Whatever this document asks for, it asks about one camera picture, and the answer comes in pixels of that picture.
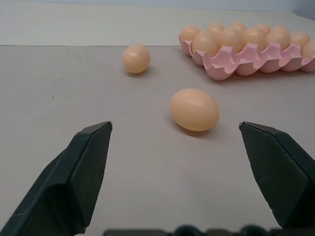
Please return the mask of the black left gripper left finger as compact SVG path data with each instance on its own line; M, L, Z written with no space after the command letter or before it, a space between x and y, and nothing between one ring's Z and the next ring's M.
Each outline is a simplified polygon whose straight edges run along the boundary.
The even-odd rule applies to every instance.
M76 236L90 225L103 182L112 123L78 132L41 172L0 236Z

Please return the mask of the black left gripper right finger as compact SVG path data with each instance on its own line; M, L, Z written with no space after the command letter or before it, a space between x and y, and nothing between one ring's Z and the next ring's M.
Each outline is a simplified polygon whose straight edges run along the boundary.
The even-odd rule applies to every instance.
M277 223L315 228L315 160L287 133L242 122L253 176Z

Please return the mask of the pink egg tray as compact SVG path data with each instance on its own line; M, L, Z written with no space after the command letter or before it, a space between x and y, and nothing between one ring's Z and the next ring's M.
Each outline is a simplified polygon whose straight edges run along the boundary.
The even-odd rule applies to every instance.
M292 72L315 71L315 51L308 56L302 55L303 48L297 44L290 44L282 50L279 43L271 42L260 51L258 45L249 43L242 51L236 53L229 46L223 46L217 54L210 57L205 51L192 51L192 41L183 40L181 43L184 53L192 57L193 61L203 67L207 75L216 81L223 81L233 73L249 76L257 71L273 73L278 70Z

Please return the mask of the beige egg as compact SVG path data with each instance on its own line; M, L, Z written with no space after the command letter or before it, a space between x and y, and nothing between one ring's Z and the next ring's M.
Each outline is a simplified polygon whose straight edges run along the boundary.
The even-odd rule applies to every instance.
M301 56L304 58L315 56L315 40L307 42L302 47Z
M299 45L300 47L303 47L310 41L310 39L311 38L307 32L299 31L292 33L290 35L290 44Z
M199 32L200 28L197 25L188 25L184 27L179 35L180 45L183 44L184 40L193 41Z
M243 47L247 44L256 44L260 51L266 48L266 35L265 32L260 28L247 29L242 35Z
M271 31L270 27L267 24L257 24L254 26L255 29L261 29L265 35L268 35Z
M208 31L201 31L192 42L192 53L204 51L210 57L213 57L219 51L219 42L214 34Z
M280 44L281 50L285 50L291 41L291 35L289 30L284 25L278 25L271 29L269 34L266 36L266 43L269 45L270 43L278 43Z
M219 33L219 45L232 47L238 53L243 48L242 34L233 28L224 29Z
M151 56L148 48L142 44L130 45L123 52L123 65L127 72L139 74L150 65Z
M215 35L220 34L224 30L224 25L219 22L213 22L207 27L207 31Z
M237 30L241 34L247 30L246 25L242 22L233 22L229 27L231 29Z
M214 128L220 118L220 109L215 99L194 88L182 89L173 95L170 113L179 126L194 132Z

